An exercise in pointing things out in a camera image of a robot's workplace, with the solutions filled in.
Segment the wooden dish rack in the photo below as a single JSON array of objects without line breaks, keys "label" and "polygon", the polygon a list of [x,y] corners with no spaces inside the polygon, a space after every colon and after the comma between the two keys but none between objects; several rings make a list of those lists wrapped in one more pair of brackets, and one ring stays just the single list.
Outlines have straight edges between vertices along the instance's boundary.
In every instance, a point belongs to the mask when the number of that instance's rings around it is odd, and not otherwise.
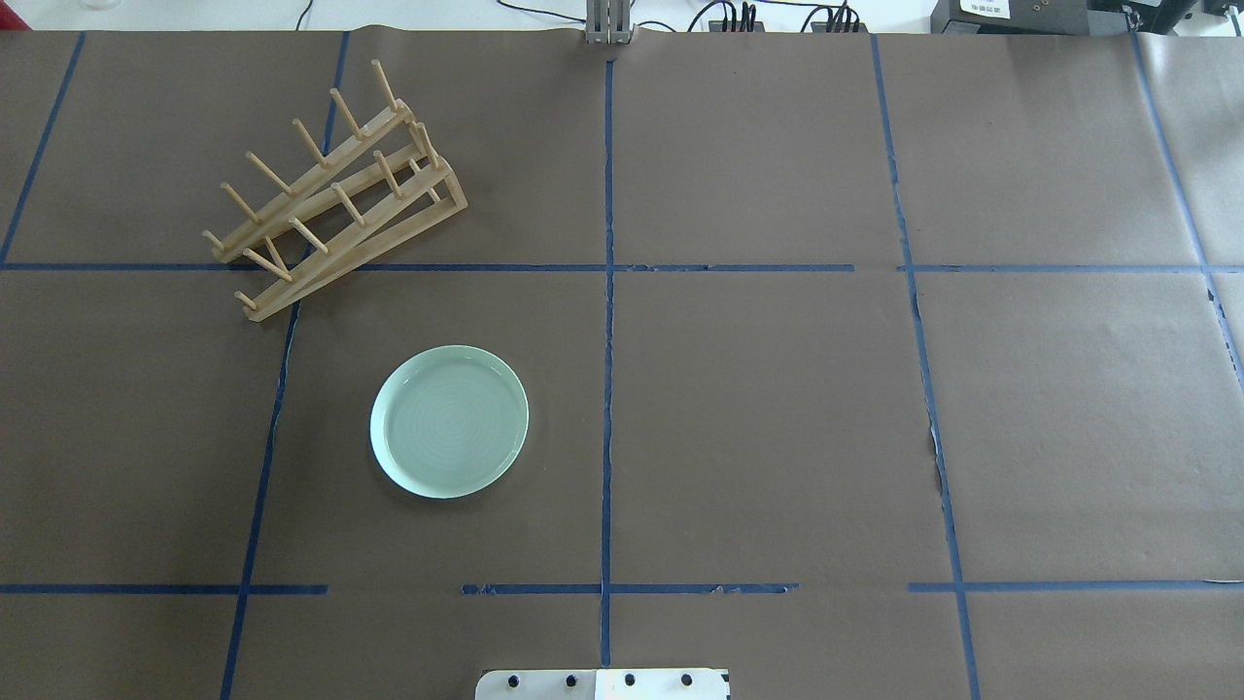
[{"label": "wooden dish rack", "polygon": [[452,164],[432,144],[425,123],[393,93],[379,58],[369,62],[386,106],[360,123],[337,88],[328,92],[348,136],[313,165],[285,182],[261,158],[245,159],[270,179],[276,194],[253,206],[229,183],[221,191],[243,213],[231,234],[203,231],[221,264],[240,259],[274,275],[274,283],[235,298],[258,323],[336,282],[382,254],[466,211],[466,194]]}]

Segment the light green plate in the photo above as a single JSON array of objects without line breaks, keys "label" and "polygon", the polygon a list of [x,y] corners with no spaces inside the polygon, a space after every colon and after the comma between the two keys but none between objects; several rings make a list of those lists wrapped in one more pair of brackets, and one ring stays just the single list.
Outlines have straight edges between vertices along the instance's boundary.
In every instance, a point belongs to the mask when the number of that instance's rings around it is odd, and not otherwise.
[{"label": "light green plate", "polygon": [[511,469],[530,421],[526,389],[506,361],[480,347],[444,344],[386,378],[369,408],[369,448],[406,492],[462,499]]}]

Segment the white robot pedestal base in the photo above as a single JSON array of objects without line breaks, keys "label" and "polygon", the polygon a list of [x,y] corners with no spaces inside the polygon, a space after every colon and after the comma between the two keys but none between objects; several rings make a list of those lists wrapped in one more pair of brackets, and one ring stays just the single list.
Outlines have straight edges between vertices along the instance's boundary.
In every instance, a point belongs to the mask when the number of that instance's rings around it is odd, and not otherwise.
[{"label": "white robot pedestal base", "polygon": [[475,699],[730,699],[729,671],[712,668],[491,670]]}]

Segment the black power strip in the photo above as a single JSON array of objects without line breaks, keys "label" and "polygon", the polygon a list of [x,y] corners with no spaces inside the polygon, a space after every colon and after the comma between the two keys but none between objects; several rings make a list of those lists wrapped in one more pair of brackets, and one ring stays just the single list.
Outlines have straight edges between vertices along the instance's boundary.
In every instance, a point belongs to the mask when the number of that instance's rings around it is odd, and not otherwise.
[{"label": "black power strip", "polygon": [[759,34],[765,25],[759,17],[758,2],[710,1],[695,14],[688,30],[702,25],[712,34]]}]

